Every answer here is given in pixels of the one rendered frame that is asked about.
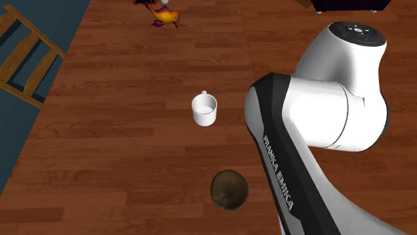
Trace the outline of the white mug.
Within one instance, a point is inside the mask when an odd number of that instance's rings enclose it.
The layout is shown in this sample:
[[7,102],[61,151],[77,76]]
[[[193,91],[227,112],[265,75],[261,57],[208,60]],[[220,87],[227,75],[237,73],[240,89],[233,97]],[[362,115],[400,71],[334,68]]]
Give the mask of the white mug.
[[218,102],[214,96],[201,91],[195,96],[191,103],[194,122],[199,126],[207,127],[212,125],[217,118]]

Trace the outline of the brown round bowl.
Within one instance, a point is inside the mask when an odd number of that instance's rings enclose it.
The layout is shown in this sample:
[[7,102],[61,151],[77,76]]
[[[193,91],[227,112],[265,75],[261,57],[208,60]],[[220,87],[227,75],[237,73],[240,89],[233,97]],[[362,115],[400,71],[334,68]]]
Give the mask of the brown round bowl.
[[224,211],[235,211],[247,201],[249,186],[240,173],[223,170],[213,178],[210,196],[216,207]]

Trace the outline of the orange and purple fish figure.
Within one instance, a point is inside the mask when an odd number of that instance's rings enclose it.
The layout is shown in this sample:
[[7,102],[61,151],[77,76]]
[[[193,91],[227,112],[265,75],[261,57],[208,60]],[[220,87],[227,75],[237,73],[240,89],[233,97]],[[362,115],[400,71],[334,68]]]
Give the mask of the orange and purple fish figure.
[[177,22],[180,17],[180,13],[177,11],[170,11],[169,8],[164,5],[160,9],[155,10],[150,4],[145,4],[145,7],[156,18],[152,23],[152,26],[162,27],[163,25],[173,23],[175,27],[178,27]]

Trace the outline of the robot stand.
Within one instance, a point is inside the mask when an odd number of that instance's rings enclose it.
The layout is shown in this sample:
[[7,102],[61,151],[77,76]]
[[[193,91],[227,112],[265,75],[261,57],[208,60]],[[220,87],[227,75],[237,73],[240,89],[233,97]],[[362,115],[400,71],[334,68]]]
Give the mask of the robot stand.
[[391,0],[311,0],[317,12],[324,11],[382,11]]

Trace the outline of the wooden chair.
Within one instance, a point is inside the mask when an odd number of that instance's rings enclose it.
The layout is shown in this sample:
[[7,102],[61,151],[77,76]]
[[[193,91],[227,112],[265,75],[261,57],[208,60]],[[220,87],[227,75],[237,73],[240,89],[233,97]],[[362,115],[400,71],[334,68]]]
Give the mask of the wooden chair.
[[[63,59],[66,56],[66,52],[60,49],[12,5],[7,4],[4,8],[7,12],[0,15],[0,36],[3,36],[16,21],[23,24],[31,33],[17,44],[15,49],[8,55],[2,65],[0,65],[0,89],[37,108],[41,108],[43,103],[36,100],[33,94],[47,74],[48,69],[53,65],[55,59],[57,57]],[[9,85],[8,81],[12,75],[18,72],[19,66],[23,65],[24,59],[29,57],[29,52],[35,48],[35,44],[38,42],[45,43],[50,50],[37,63],[22,90]]]

